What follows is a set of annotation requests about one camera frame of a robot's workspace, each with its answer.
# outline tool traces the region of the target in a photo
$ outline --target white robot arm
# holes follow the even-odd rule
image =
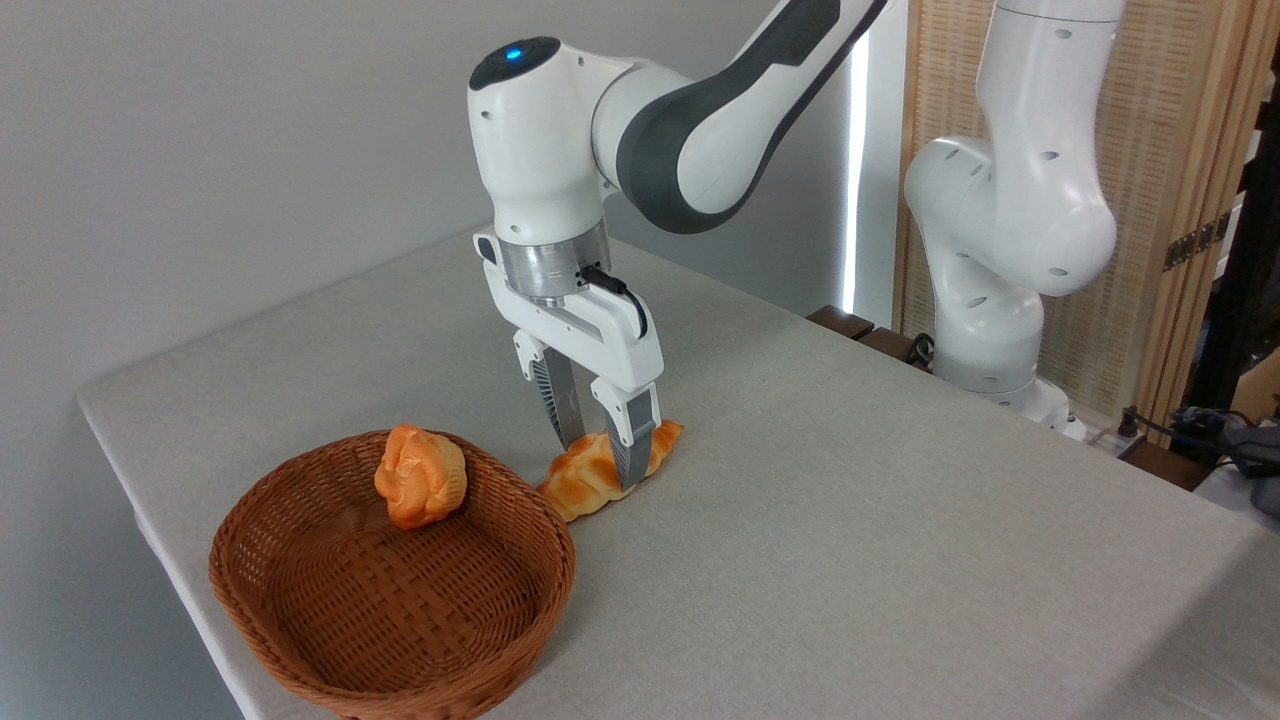
[[[494,204],[475,247],[490,293],[566,447],[584,433],[572,364],[598,375],[623,488],[643,479],[660,421],[663,356],[648,306],[608,274],[604,199],[621,190],[672,232],[727,220],[884,4],[782,0],[699,82],[550,37],[503,46],[472,73],[471,133]],[[936,141],[908,173],[938,295],[938,374],[1018,410],[1048,387],[1034,377],[1037,292],[1073,292],[1111,255],[1093,108],[1121,6],[1000,0],[979,81],[995,142]]]
[[[611,269],[604,199],[703,232],[746,201],[791,123],[886,0],[782,0],[721,73],[550,37],[503,46],[471,76],[467,109],[494,227],[475,237],[494,304],[567,447],[582,436],[571,363],[598,377],[623,488],[644,478],[663,370],[648,306]]]
[[[991,141],[945,137],[906,173],[936,307],[936,375],[1069,434],[1036,378],[1044,310],[1092,282],[1116,224],[1093,124],[1124,0],[997,0],[978,72]]]

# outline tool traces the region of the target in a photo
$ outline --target black cable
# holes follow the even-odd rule
[[[1124,409],[1124,414],[1125,414],[1125,416],[1133,418],[1134,420],[1142,423],[1143,425],[1147,425],[1148,428],[1156,430],[1157,433],[1160,433],[1162,436],[1169,436],[1169,437],[1176,439],[1178,442],[1185,442],[1187,445],[1192,445],[1192,446],[1199,447],[1201,450],[1208,450],[1211,452],[1216,452],[1219,455],[1226,455],[1226,456],[1234,457],[1236,460],[1247,460],[1249,462],[1257,462],[1260,465],[1267,465],[1267,466],[1275,466],[1276,465],[1275,459],[1263,459],[1263,457],[1258,457],[1256,455],[1247,455],[1244,452],[1236,452],[1235,450],[1228,450],[1225,447],[1213,445],[1211,442],[1204,442],[1202,439],[1193,438],[1190,436],[1185,436],[1183,433],[1171,430],[1171,429],[1169,429],[1169,428],[1166,428],[1166,427],[1164,427],[1164,425],[1161,425],[1161,424],[1158,424],[1158,423],[1156,423],[1153,420],[1148,420],[1148,419],[1143,418],[1142,415],[1138,414],[1138,409],[1135,406],[1133,406],[1133,405],[1130,405],[1129,407],[1125,407]]]
[[[623,290],[622,295],[630,297],[631,304],[636,306],[636,315],[640,315],[640,338],[643,340],[644,336],[649,334],[649,318],[645,315],[644,306],[640,305],[640,299],[630,290]]]
[[[933,363],[933,336],[929,333],[920,333],[915,336],[911,341],[911,347],[906,351],[906,359],[904,361],[908,365],[913,365],[918,360],[924,363],[925,368]]]
[[[640,299],[636,297],[634,292],[627,290],[627,283],[611,275],[609,273],[605,273],[595,265],[582,268],[579,270],[579,275],[582,278],[582,282],[603,287],[613,295],[627,296],[631,300],[631,304],[636,306],[636,315],[640,316],[640,338],[643,340],[644,336],[649,334],[649,316],[645,314],[644,305],[640,304]]]

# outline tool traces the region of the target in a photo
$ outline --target brown basket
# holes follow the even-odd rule
[[[388,430],[300,455],[223,520],[214,593],[268,671],[338,715],[476,717],[529,676],[573,583],[568,528],[503,464],[467,460],[467,497],[401,530],[374,489]]]

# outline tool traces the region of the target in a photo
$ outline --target toy bread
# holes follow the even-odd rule
[[[443,520],[462,505],[467,493],[466,459],[447,437],[397,425],[387,438],[374,487],[387,498],[392,523],[411,530]]]
[[[671,455],[684,429],[680,423],[663,420],[653,430],[649,466],[644,473],[646,478],[657,473],[662,461]],[[608,433],[588,433],[573,441],[563,455],[552,461],[538,492],[556,507],[566,523],[590,515],[609,501],[622,500],[631,493],[622,491]]]

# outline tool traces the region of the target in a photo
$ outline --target table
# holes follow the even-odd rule
[[[557,452],[468,241],[79,395],[247,717],[328,717],[209,587],[214,530],[261,475],[401,421],[535,483]],[[658,258],[617,243],[614,272],[650,304],[687,429],[572,525],[570,605],[489,717],[1280,715],[1280,538]]]

